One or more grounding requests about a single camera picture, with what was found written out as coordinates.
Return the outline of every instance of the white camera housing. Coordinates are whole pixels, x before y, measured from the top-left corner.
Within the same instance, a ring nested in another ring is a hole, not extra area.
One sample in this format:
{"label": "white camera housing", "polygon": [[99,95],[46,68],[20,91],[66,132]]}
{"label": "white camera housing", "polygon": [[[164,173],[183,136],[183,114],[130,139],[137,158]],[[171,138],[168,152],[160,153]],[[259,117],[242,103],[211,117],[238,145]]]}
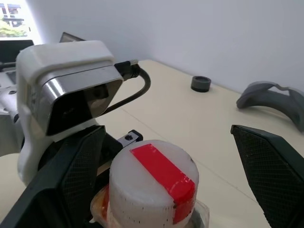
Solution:
{"label": "white camera housing", "polygon": [[28,185],[44,151],[89,126],[108,107],[123,78],[101,41],[31,46],[17,57],[17,106],[25,142],[18,160]]}

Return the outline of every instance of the beige table surface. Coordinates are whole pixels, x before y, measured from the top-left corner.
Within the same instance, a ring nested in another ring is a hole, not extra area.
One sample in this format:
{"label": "beige table surface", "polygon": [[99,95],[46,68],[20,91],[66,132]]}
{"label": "beige table surface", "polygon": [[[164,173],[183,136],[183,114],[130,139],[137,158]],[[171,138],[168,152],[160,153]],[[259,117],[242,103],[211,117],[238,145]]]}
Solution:
{"label": "beige table surface", "polygon": [[[248,186],[233,136],[232,124],[263,129],[284,137],[299,153],[303,136],[282,114],[265,108],[239,111],[240,94],[212,85],[208,93],[190,89],[191,76],[155,61],[140,65],[152,79],[141,98],[98,118],[115,138],[135,129],[144,139],[160,139],[185,149],[200,174],[198,199],[210,208],[211,228],[268,228],[263,211]],[[140,78],[125,82],[114,102],[143,86]],[[0,158],[0,221],[24,186],[17,176],[17,154]]]}

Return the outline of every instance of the gray curved object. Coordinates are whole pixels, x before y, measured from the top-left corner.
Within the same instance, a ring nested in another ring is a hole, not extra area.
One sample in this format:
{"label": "gray curved object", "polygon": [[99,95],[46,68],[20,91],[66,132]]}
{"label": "gray curved object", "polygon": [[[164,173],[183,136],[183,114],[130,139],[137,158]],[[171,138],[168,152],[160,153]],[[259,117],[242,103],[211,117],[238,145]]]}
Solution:
{"label": "gray curved object", "polygon": [[[281,91],[288,91],[288,95],[270,91],[276,87]],[[304,93],[302,91],[281,87],[273,82],[254,82],[242,93],[237,100],[239,109],[251,106],[266,106],[274,108],[286,116],[295,124],[297,129],[304,133]]]}

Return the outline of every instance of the tree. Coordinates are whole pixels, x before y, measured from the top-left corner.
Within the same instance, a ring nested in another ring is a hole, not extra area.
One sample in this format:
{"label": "tree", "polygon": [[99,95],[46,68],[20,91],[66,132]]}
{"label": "tree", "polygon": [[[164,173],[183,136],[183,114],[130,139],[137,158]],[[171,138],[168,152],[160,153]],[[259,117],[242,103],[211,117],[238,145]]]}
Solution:
{"label": "tree", "polygon": [[19,27],[9,26],[3,19],[0,19],[0,37],[26,37],[25,25]]}

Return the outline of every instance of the red tape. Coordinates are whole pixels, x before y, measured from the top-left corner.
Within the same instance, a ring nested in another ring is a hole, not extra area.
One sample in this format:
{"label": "red tape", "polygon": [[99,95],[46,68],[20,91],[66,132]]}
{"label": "red tape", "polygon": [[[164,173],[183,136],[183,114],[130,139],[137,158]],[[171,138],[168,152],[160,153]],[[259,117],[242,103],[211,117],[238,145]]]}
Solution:
{"label": "red tape", "polygon": [[184,220],[193,208],[194,182],[152,144],[132,149],[130,152],[173,198],[173,224]]}

